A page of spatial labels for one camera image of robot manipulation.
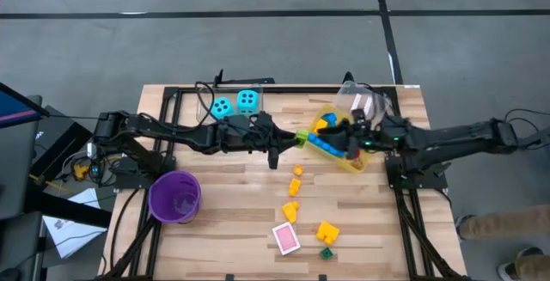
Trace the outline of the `blue screen monitor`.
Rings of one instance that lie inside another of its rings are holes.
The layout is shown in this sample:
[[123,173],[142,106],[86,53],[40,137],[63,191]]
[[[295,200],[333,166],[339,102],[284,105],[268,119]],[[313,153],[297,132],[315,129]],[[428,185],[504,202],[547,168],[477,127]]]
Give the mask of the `blue screen monitor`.
[[0,129],[49,117],[41,105],[0,82]]

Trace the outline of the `dark grey cabinet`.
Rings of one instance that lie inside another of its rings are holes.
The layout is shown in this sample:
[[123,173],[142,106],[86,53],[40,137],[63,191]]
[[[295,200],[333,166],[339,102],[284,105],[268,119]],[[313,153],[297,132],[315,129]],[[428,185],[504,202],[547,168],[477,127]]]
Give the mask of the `dark grey cabinet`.
[[0,220],[23,213],[38,121],[0,129]]

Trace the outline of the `pink boxed card deck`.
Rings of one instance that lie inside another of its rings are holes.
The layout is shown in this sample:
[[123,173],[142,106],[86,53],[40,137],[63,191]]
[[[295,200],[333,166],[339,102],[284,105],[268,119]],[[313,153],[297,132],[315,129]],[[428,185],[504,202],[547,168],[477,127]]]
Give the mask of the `pink boxed card deck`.
[[291,223],[283,223],[273,228],[272,233],[282,255],[290,254],[301,247]]

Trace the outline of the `black equipment box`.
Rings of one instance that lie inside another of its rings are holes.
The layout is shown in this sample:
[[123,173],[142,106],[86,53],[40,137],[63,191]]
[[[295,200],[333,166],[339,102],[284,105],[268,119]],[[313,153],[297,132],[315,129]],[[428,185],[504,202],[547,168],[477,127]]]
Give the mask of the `black equipment box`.
[[81,151],[92,136],[92,133],[73,119],[48,105],[46,110],[51,115],[61,118],[43,119],[38,124],[35,138],[35,157],[32,160],[30,174],[39,180],[53,180],[66,166],[66,159]]

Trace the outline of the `white paper sheet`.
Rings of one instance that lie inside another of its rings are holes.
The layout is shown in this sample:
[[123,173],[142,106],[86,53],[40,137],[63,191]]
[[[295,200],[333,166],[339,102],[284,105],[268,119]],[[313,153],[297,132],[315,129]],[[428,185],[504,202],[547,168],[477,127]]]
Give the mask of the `white paper sheet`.
[[[100,208],[99,199],[94,188],[88,188],[68,198],[68,200]],[[107,231],[106,228],[76,223],[63,218],[43,216],[43,221],[56,246],[58,255],[62,259],[70,257],[95,237]]]

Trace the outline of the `black stand leg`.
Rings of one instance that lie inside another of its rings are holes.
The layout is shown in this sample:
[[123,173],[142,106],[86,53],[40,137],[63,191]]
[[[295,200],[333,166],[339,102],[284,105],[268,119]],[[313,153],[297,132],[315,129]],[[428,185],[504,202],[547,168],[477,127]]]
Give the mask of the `black stand leg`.
[[112,213],[86,204],[55,197],[45,192],[28,192],[23,205],[24,213],[40,212],[49,217],[61,218],[106,229]]

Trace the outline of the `large blue four-stud brick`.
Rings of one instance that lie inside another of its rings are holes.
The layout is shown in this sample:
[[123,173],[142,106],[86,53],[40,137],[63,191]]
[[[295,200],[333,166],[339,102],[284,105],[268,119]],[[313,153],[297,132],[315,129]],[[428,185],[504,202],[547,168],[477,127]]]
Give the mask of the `large blue four-stud brick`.
[[326,143],[325,141],[319,139],[314,133],[309,133],[308,135],[308,141],[312,143],[314,146],[320,148],[321,150],[324,150],[329,155],[336,156],[336,157],[345,157],[346,153],[342,150],[336,150],[332,145]]

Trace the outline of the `clear rounded plastic container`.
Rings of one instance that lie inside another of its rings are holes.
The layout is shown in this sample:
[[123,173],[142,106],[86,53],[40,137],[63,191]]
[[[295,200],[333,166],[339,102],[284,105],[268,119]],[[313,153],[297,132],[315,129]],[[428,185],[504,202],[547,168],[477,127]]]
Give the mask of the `clear rounded plastic container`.
[[343,83],[335,96],[333,104],[344,112],[351,113],[350,108],[356,94],[363,96],[361,109],[366,119],[379,121],[390,108],[388,97],[369,85],[355,82]]

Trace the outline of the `grey chair base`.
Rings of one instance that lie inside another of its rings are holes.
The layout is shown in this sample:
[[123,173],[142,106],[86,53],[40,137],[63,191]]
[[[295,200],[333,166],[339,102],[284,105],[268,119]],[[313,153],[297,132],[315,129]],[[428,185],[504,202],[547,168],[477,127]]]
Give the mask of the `grey chair base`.
[[550,145],[550,126],[523,139],[526,150],[536,150]]

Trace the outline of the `cyan foam die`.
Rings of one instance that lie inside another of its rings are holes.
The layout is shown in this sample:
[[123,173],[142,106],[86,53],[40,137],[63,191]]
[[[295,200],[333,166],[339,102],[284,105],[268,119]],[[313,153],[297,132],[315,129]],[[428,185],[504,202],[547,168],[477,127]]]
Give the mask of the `cyan foam die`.
[[241,90],[237,94],[237,112],[243,115],[256,114],[259,111],[259,94],[250,89]]
[[235,113],[231,100],[227,97],[217,97],[213,101],[211,113],[216,119],[222,119]]

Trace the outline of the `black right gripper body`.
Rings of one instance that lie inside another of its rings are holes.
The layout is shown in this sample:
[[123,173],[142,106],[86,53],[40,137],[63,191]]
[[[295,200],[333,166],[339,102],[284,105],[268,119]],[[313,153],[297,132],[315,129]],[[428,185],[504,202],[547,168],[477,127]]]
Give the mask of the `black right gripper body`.
[[385,115],[372,129],[371,121],[363,115],[354,115],[351,124],[350,154],[358,155],[361,150],[377,151],[405,150],[406,118]]

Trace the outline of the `yellow translucent plastic bin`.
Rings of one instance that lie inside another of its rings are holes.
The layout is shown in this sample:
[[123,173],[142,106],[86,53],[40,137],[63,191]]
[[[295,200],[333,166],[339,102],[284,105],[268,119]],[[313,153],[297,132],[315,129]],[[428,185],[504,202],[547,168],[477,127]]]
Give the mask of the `yellow translucent plastic bin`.
[[[335,113],[336,114],[336,116],[337,116],[336,125],[339,122],[341,122],[343,119],[351,120],[351,115],[349,113],[344,112],[344,111],[340,110],[339,108],[337,108],[333,105],[325,104],[317,112],[317,114],[315,115],[313,121],[310,123],[309,128],[306,129],[309,133],[314,133],[314,128],[315,128],[316,122],[319,119],[321,119],[321,116],[325,113]],[[321,140],[323,140],[326,143],[331,145],[331,143],[329,143],[327,140],[325,140],[325,139],[321,139]],[[327,152],[325,152],[324,150],[321,150],[320,148],[314,146],[309,141],[307,141],[303,147],[306,147],[310,150],[313,150],[315,153],[319,154],[320,156],[325,157],[326,159],[328,159],[331,162],[334,162],[337,166],[343,168],[344,170],[349,171],[352,174],[362,173],[366,169],[367,165],[369,164],[370,157],[371,157],[371,154],[361,150],[359,155],[362,159],[363,164],[362,164],[361,167],[354,167],[354,166],[351,165],[351,159],[346,159],[345,157],[336,157],[336,156],[329,155]]]

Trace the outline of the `clear rectangular plastic bin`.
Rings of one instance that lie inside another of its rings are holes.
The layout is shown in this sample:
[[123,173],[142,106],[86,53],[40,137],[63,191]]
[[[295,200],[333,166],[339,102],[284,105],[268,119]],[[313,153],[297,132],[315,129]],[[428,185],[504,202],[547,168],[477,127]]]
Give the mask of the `clear rectangular plastic bin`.
[[244,88],[207,88],[205,85],[200,85],[198,89],[198,95],[202,101],[198,101],[196,119],[198,122],[203,121],[205,123],[213,123],[217,119],[211,113],[213,107],[213,101],[217,97],[227,97],[231,100],[231,103],[235,109],[233,115],[243,115],[237,112],[237,94],[244,89],[254,90],[259,94],[259,113],[263,110],[263,88],[258,84],[246,86]]

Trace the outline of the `yellow curved toy brick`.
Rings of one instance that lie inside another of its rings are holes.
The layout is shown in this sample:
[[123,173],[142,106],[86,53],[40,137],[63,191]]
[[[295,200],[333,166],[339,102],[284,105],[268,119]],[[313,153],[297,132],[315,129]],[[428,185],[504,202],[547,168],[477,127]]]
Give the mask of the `yellow curved toy brick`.
[[282,206],[282,212],[290,223],[294,223],[297,220],[297,210],[299,206],[297,201],[290,201]]

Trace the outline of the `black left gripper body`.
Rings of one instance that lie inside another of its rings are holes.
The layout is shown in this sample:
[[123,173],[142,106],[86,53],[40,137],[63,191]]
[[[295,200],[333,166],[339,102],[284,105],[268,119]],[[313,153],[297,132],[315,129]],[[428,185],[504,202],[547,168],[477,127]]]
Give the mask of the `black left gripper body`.
[[272,116],[260,112],[247,117],[233,115],[219,120],[219,147],[222,152],[267,153],[270,169],[278,168],[279,155],[287,150],[287,132],[279,130]]

